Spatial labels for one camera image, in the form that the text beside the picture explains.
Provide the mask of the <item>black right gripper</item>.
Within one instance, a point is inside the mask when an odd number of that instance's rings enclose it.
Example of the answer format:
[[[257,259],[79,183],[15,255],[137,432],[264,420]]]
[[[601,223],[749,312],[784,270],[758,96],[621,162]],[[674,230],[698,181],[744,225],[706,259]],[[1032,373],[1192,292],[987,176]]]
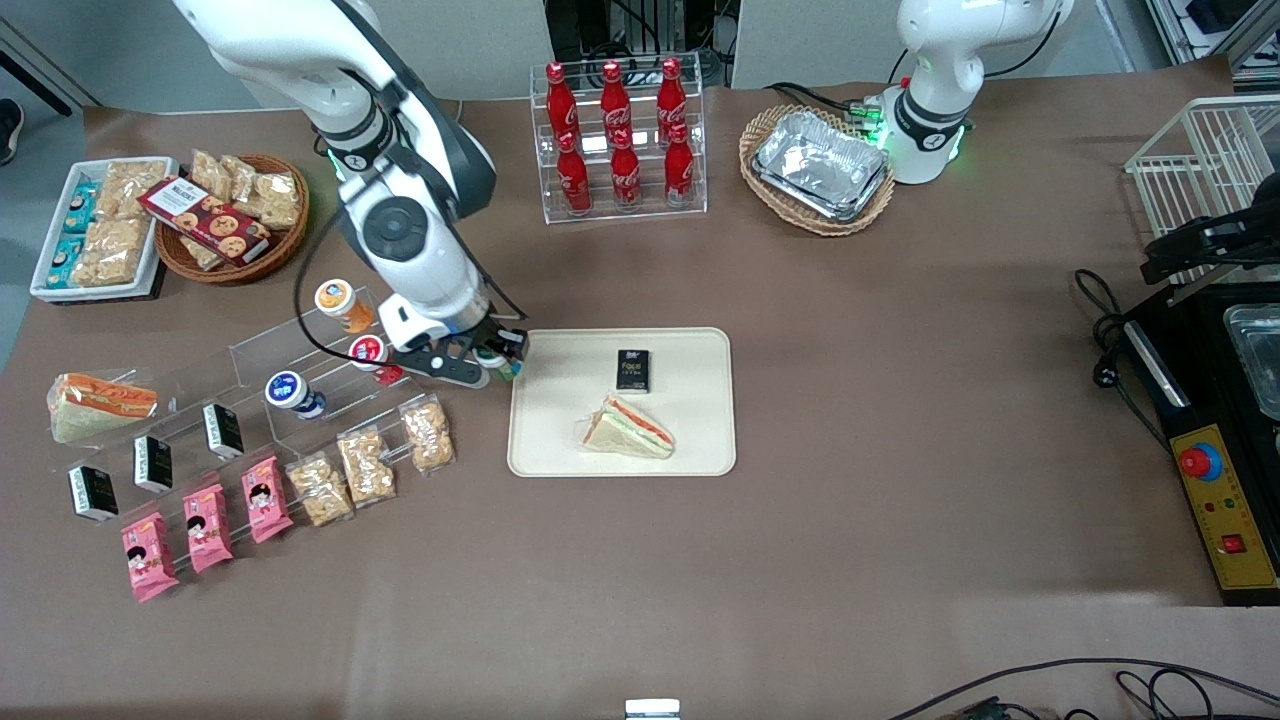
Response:
[[[433,336],[428,345],[429,373],[470,373],[474,368],[474,380],[468,387],[485,387],[494,375],[476,355],[484,350],[506,361],[524,361],[529,350],[529,333],[521,329],[508,329],[499,319],[486,316],[468,331],[452,334]]]

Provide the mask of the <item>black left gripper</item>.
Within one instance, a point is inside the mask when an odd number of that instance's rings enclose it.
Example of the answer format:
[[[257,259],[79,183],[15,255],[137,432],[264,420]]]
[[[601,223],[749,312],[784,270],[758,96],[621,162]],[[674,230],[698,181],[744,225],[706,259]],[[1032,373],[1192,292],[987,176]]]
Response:
[[[1258,266],[1279,263],[1279,201],[1215,218],[1201,231],[1175,231],[1144,247],[1140,274],[1158,284],[1206,263]]]

